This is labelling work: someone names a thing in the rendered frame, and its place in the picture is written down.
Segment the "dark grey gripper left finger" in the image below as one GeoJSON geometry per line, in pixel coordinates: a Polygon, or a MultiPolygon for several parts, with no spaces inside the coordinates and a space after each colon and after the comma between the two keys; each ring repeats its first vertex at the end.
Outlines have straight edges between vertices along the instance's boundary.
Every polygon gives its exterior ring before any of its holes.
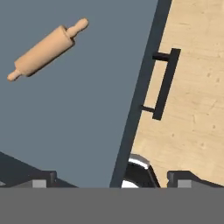
{"type": "Polygon", "coordinates": [[[18,180],[13,180],[11,183],[0,185],[0,188],[49,188],[54,187],[56,182],[56,171],[42,171],[18,180]]]}

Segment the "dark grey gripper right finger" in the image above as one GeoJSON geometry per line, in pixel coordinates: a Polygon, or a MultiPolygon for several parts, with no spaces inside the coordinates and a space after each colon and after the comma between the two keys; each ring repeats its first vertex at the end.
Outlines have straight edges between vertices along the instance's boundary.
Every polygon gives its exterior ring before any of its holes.
{"type": "Polygon", "coordinates": [[[199,187],[223,187],[222,185],[201,179],[190,171],[168,171],[168,187],[199,188],[199,187]]]}

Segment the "light wooden rolling pin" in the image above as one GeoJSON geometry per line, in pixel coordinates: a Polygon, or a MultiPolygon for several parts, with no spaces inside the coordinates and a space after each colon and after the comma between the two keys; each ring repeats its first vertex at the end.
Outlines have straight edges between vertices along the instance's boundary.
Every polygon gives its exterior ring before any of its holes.
{"type": "Polygon", "coordinates": [[[14,62],[15,70],[7,76],[7,80],[15,81],[20,76],[34,75],[73,47],[75,44],[74,38],[87,27],[88,20],[86,18],[80,19],[69,28],[60,25],[14,62]]]}

